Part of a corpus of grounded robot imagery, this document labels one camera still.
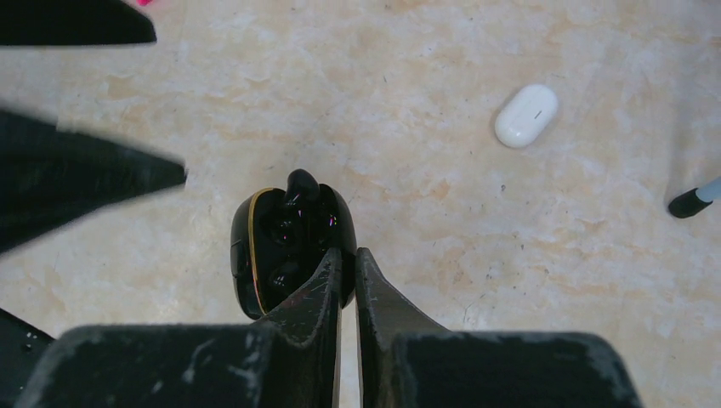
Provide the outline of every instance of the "beige marble tabletop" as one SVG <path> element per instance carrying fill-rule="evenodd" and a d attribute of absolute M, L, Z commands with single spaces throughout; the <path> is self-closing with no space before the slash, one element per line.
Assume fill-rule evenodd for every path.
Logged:
<path fill-rule="evenodd" d="M 294 168 L 346 198 L 359 245 L 454 330 L 595 332 L 647 406 L 721 405 L 716 0 L 156 0 L 149 47 L 0 50 L 0 99 L 186 160 L 184 190 L 108 207 L 0 258 L 0 307 L 84 324 L 247 323 L 230 221 Z M 498 109 L 545 83 L 531 146 Z M 358 406 L 353 309 L 342 406 Z"/>

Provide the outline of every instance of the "black blurred object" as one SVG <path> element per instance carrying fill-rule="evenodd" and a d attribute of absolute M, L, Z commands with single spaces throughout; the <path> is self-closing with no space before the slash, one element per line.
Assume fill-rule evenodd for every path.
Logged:
<path fill-rule="evenodd" d="M 0 253 L 103 206 L 184 182 L 180 162 L 0 109 Z"/>
<path fill-rule="evenodd" d="M 153 43 L 152 22 L 122 0 L 3 0 L 0 46 Z"/>
<path fill-rule="evenodd" d="M 250 326 L 93 326 L 45 353 L 17 407 L 338 406 L 342 252 Z M 452 332 L 356 257 L 364 408 L 640 407 L 613 348 L 579 333 Z"/>
<path fill-rule="evenodd" d="M 353 298 L 355 229 L 343 197 L 305 170 L 287 191 L 264 189 L 236 211 L 230 265 L 243 312 L 259 319 L 303 285 L 329 248 L 343 253 L 341 304 Z"/>
<path fill-rule="evenodd" d="M 674 198 L 671 203 L 668 204 L 668 211 L 671 215 L 676 218 L 693 217 L 713 203 L 713 201 L 705 202 L 698 198 L 698 195 L 696 195 L 697 190 L 698 189 L 686 191 L 682 195 Z"/>
<path fill-rule="evenodd" d="M 0 309 L 0 408 L 13 406 L 53 338 Z"/>

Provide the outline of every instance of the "white oval object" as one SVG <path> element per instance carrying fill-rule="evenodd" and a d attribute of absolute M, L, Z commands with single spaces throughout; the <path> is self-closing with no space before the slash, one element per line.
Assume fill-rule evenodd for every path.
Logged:
<path fill-rule="evenodd" d="M 496 136 L 508 147 L 526 147 L 554 119 L 558 109 L 559 99 L 551 88 L 528 85 L 498 114 Z"/>

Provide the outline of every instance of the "yellow trim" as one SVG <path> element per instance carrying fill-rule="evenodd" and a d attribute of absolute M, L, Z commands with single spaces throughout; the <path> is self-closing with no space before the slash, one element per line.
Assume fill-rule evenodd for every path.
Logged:
<path fill-rule="evenodd" d="M 255 298 L 257 298 L 258 306 L 260 306 L 260 313 L 262 313 L 263 315 L 267 315 L 268 312 L 266 312 L 265 308 L 263 307 L 263 300 L 260 298 L 260 292 L 258 291 L 258 271 L 256 270 L 255 266 L 255 237 L 253 235 L 253 214 L 255 213 L 255 202 L 263 193 L 271 190 L 273 189 L 262 189 L 261 191 L 253 194 L 253 197 L 250 199 L 250 211 L 248 211 L 248 239 L 250 240 L 250 264 L 251 271 L 253 272 L 253 289 L 255 289 Z"/>

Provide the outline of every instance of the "white pill-shaped object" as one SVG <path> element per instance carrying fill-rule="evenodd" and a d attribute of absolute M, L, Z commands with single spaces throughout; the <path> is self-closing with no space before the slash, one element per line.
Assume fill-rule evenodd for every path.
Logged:
<path fill-rule="evenodd" d="M 545 85 L 528 85 L 498 114 L 496 136 L 508 147 L 526 147 L 554 119 L 558 109 L 554 91 Z"/>

